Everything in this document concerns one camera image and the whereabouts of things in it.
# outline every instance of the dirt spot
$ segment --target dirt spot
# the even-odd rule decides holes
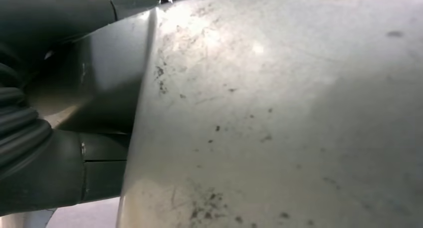
[[[168,89],[165,87],[163,81],[159,81],[159,90],[162,94],[166,94],[168,92]]]
[[[272,136],[269,134],[269,135],[267,135],[267,136],[265,136],[264,138],[262,138],[261,140],[260,140],[260,142],[266,142],[266,141],[271,141],[273,138],[272,138]]]
[[[335,189],[340,190],[341,186],[333,179],[329,178],[329,177],[323,177],[322,178],[324,182],[332,185],[333,187],[335,187]]]
[[[193,202],[193,211],[190,218],[192,228],[203,227],[229,215],[226,207],[222,205],[222,193],[217,193],[214,188],[203,191],[199,184],[195,184],[199,198]]]
[[[289,219],[289,218],[290,218],[290,215],[289,215],[288,213],[286,213],[286,212],[282,212],[282,213],[279,215],[279,217],[284,218],[284,219]]]
[[[204,214],[204,219],[212,219],[212,215],[210,214],[210,212],[206,212]]]
[[[157,78],[165,74],[165,71],[161,67],[156,66],[156,69],[157,69]]]
[[[386,37],[391,37],[391,38],[400,38],[403,36],[404,36],[404,33],[401,31],[389,31],[386,33]]]
[[[240,224],[242,224],[242,222],[243,222],[242,217],[240,217],[240,216],[235,217],[235,221],[240,223]]]

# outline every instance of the scratched metal panel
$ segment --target scratched metal panel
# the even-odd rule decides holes
[[[423,227],[423,0],[156,18],[119,227]]]

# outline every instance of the gray floor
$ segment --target gray floor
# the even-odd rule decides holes
[[[119,198],[57,209],[47,228],[114,228]]]

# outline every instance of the dark stain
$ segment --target dark stain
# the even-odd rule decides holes
[[[160,92],[162,94],[166,94],[166,92],[168,92],[168,89],[165,87],[163,81],[160,81],[159,82],[159,89],[160,89]]]
[[[212,218],[212,215],[210,214],[210,212],[206,212],[206,213],[204,214],[204,218],[205,218],[205,219],[211,219],[211,218]]]
[[[200,197],[199,200],[193,202],[194,208],[191,214],[190,227],[199,227],[206,221],[213,222],[229,215],[221,202],[223,193],[215,192],[215,188],[203,191],[200,184],[194,184],[194,189]]]
[[[156,66],[156,69],[157,69],[157,78],[165,74],[165,71],[161,67]]]
[[[198,210],[197,210],[197,208],[195,208],[193,210],[193,213],[191,214],[191,219],[195,219],[195,218],[197,218],[197,216],[198,216]]]
[[[329,177],[323,177],[322,178],[324,182],[331,184],[335,187],[335,189],[340,190],[341,186],[333,179],[329,178]]]
[[[288,213],[286,213],[286,212],[282,212],[280,215],[279,215],[279,217],[281,217],[281,218],[284,218],[284,219],[289,219],[289,214]]]
[[[264,138],[262,138],[261,140],[260,140],[260,142],[266,142],[266,141],[271,141],[272,140],[272,136],[271,135],[267,135],[267,136],[265,136]]]
[[[372,207],[371,207],[369,204],[363,204],[363,207],[364,207],[366,210],[371,210],[371,209],[372,209]]]
[[[389,31],[386,33],[386,37],[391,37],[391,38],[400,38],[403,36],[404,36],[404,33],[401,31]]]
[[[222,217],[226,217],[226,215],[224,215],[224,214],[215,214],[214,215],[214,218],[216,218],[216,219],[219,219],[219,218],[222,218]]]
[[[388,76],[386,76],[386,81],[393,82],[394,80],[392,79],[392,77],[390,75],[388,75]]]
[[[242,222],[243,222],[242,217],[240,217],[240,216],[235,217],[235,221],[240,223],[240,224],[242,224]]]

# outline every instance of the scratch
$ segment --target scratch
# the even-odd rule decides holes
[[[215,97],[210,97],[210,98],[200,100],[200,101],[196,102],[195,105],[202,104],[202,103],[205,103],[205,102],[210,102],[210,101],[216,100],[218,98],[221,98],[221,96],[215,96]]]
[[[85,63],[82,63],[81,84],[84,83],[84,78],[87,72],[85,71]]]
[[[179,207],[186,206],[189,202],[190,201],[182,202],[181,204],[178,204],[178,205],[172,207],[169,211],[171,212],[171,211],[174,211],[174,210],[178,209]]]
[[[300,51],[300,52],[302,52],[302,53],[304,53],[306,55],[309,55],[310,57],[314,57],[314,58],[317,58],[317,59],[320,59],[320,60],[324,60],[324,61],[328,61],[328,62],[340,62],[338,60],[335,60],[335,59],[332,59],[332,58],[329,58],[329,57],[325,57],[325,56],[322,56],[322,55],[319,55],[319,54],[315,54],[313,52],[309,52],[309,51],[304,50],[304,49],[299,48],[299,47],[295,47],[295,46],[289,45],[289,44],[287,44],[285,42],[282,43],[282,44],[285,47],[291,48],[292,50]]]
[[[176,193],[176,186],[173,186],[172,198],[171,198],[171,205],[172,208],[175,208],[175,193]]]

